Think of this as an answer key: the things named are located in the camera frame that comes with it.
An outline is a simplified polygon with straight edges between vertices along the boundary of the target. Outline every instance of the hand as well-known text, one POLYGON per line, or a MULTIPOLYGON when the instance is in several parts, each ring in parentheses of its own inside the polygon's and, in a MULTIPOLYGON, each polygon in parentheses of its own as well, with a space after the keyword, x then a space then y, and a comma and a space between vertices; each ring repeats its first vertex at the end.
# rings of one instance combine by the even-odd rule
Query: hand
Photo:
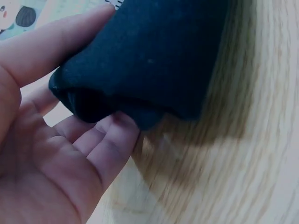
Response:
POLYGON ((113 6, 76 15, 0 43, 0 223, 87 222, 127 162, 139 130, 122 113, 96 125, 71 116, 54 127, 48 87, 21 100, 20 88, 88 44, 113 6))

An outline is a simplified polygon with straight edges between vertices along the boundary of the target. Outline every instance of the navy fabric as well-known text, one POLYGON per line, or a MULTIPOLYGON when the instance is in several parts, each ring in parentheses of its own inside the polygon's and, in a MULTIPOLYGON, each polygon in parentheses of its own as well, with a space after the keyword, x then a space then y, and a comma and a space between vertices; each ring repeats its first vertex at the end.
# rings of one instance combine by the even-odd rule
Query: navy fabric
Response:
POLYGON ((227 10, 228 0, 125 0, 96 38, 56 70, 49 88, 85 122, 116 111, 142 130, 165 113, 197 119, 227 10))

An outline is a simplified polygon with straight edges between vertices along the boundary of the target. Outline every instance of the wooden table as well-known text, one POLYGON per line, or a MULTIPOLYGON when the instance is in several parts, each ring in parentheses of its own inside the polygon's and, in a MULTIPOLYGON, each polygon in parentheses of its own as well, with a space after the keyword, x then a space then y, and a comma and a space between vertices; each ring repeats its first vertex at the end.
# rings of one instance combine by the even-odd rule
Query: wooden table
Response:
POLYGON ((231 2, 202 119, 147 134, 90 223, 299 223, 299 0, 231 2))

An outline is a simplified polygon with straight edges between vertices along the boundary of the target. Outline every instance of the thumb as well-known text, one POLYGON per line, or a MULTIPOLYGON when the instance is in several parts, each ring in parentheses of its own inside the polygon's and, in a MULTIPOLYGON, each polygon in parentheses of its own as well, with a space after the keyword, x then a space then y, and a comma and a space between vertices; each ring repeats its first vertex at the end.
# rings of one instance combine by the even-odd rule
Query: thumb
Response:
POLYGON ((113 5, 105 4, 0 42, 0 143, 18 112, 20 88, 92 41, 114 12, 113 5))

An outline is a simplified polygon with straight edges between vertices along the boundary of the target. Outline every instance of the cartoon print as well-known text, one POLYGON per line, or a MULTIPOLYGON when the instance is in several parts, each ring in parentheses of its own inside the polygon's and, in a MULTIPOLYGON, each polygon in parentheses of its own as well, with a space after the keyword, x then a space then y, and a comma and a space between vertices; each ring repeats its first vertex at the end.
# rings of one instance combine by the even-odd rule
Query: cartoon print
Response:
POLYGON ((18 0, 0 0, 0 29, 10 29, 20 10, 18 0))
POLYGON ((0 41, 33 30, 41 11, 19 0, 0 0, 0 41))
POLYGON ((36 21, 36 12, 34 9, 23 6, 16 19, 15 23, 20 27, 30 27, 36 21))

